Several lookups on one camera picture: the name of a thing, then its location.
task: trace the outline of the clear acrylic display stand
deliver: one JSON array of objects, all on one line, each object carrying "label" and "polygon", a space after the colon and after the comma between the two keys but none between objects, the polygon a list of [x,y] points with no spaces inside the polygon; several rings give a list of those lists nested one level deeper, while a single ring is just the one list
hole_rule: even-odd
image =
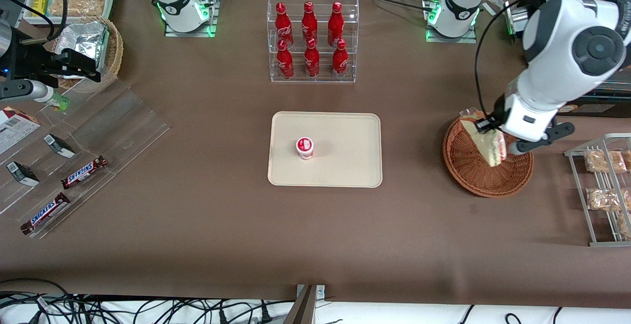
[{"label": "clear acrylic display stand", "polygon": [[[123,81],[116,79],[99,93],[94,90],[95,83],[83,79],[63,93],[70,100],[65,112],[41,109],[34,115],[40,128],[0,154],[0,216],[18,221],[16,232],[62,192],[70,204],[29,234],[44,237],[169,129]],[[76,155],[55,153],[43,140],[49,133],[65,140]],[[107,166],[63,189],[61,180],[99,155]],[[40,183],[29,187],[14,180],[6,168],[14,161],[29,166]]]},{"label": "clear acrylic display stand", "polygon": [[[311,1],[314,4],[314,13],[317,18],[318,35],[317,49],[320,52],[320,75],[308,77],[305,73],[305,50],[307,45],[302,38],[302,16],[304,3]],[[329,32],[328,24],[333,3],[342,3],[342,16],[344,18],[343,38],[347,41],[347,74],[341,80],[334,79],[333,52],[335,48],[327,43]],[[275,26],[276,4],[283,2],[289,18],[291,19],[291,31],[293,32],[293,46],[289,49],[293,59],[293,77],[284,79],[276,59],[278,52],[278,36]],[[268,47],[270,48],[270,79],[272,82],[286,83],[354,83],[357,79],[357,45],[359,36],[359,0],[268,0]]]}]

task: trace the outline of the red bottle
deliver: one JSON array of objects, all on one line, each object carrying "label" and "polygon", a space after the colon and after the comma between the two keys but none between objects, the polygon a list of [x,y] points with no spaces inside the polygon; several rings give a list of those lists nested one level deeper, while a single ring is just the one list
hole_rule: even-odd
[{"label": "red bottle", "polygon": [[308,77],[316,77],[320,74],[320,52],[317,51],[315,42],[311,38],[307,41],[307,50],[305,50],[305,73]]},{"label": "red bottle", "polygon": [[331,47],[335,47],[338,43],[338,39],[342,38],[342,32],[344,32],[344,18],[342,17],[342,3],[333,3],[333,13],[329,18],[329,37],[328,43]]},{"label": "red bottle", "polygon": [[302,16],[302,37],[305,41],[313,38],[317,42],[317,18],[314,14],[314,4],[311,1],[305,2],[305,14]]},{"label": "red bottle", "polygon": [[293,77],[293,60],[284,40],[278,41],[277,62],[282,74],[281,77],[286,80],[291,79]]},{"label": "red bottle", "polygon": [[347,43],[344,39],[338,41],[338,48],[333,52],[333,77],[341,80],[347,74]]},{"label": "red bottle", "polygon": [[291,48],[293,45],[293,35],[291,34],[291,19],[287,16],[287,11],[284,7],[284,3],[277,3],[277,20],[276,27],[278,33],[278,39],[284,40],[287,43],[287,48]]}]

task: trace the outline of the clear acrylic bottle rack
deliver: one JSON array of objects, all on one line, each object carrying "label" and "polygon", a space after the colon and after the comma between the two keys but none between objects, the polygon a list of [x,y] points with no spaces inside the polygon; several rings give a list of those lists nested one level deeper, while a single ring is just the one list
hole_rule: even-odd
[{"label": "clear acrylic bottle rack", "polygon": [[[305,73],[305,50],[307,45],[302,38],[302,16],[304,3],[311,1],[314,4],[314,13],[317,18],[318,35],[317,49],[320,52],[320,75],[308,77]],[[333,52],[334,47],[327,43],[328,23],[333,3],[342,3],[342,16],[344,18],[343,38],[347,41],[349,59],[347,74],[343,79],[334,79]],[[284,3],[287,15],[291,19],[291,31],[293,32],[293,46],[289,49],[293,60],[293,77],[284,79],[276,59],[278,52],[278,36],[275,26],[276,4]],[[268,47],[270,48],[270,79],[272,82],[284,83],[354,83],[357,79],[357,45],[359,37],[359,0],[268,0]]]}]

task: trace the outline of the brown tablecloth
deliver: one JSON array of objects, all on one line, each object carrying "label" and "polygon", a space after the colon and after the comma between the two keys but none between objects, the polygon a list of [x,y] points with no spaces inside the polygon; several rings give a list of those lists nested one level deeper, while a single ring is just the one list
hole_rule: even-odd
[{"label": "brown tablecloth", "polygon": [[[480,198],[440,152],[449,122],[477,104],[476,46],[426,43],[418,10],[360,0],[356,84],[306,86],[270,82],[267,0],[222,0],[214,38],[164,38],[150,1],[117,0],[120,77],[171,130],[43,240],[0,217],[0,277],[73,293],[289,299],[309,282],[338,301],[631,308],[631,249],[587,246],[561,154],[629,120],[573,119],[572,137],[536,151],[522,192]],[[489,108],[520,56],[498,23],[480,59]],[[280,110],[378,115],[383,184],[271,185]]]}]

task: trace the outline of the wicker basket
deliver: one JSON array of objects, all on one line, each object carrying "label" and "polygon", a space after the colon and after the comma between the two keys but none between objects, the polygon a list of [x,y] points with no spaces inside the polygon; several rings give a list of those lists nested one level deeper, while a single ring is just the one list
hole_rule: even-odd
[{"label": "wicker basket", "polygon": [[[105,53],[106,73],[101,76],[101,82],[92,83],[89,89],[82,89],[82,92],[89,93],[101,92],[116,80],[120,70],[120,63],[122,63],[123,52],[122,37],[112,21],[102,18],[101,16],[90,16],[82,18],[79,23],[90,23],[93,21],[98,21],[106,25],[110,32],[110,38]],[[55,39],[53,42],[53,51],[57,47],[57,43],[59,43],[59,38]],[[59,80],[59,86],[66,89],[75,86],[75,84],[81,81],[81,79],[63,79],[61,77],[57,79]]]},{"label": "wicker basket", "polygon": [[[505,135],[506,144],[516,140]],[[530,180],[534,166],[532,153],[509,154],[502,164],[491,167],[459,119],[449,126],[442,146],[442,155],[456,181],[469,191],[488,198],[512,196]]]}]

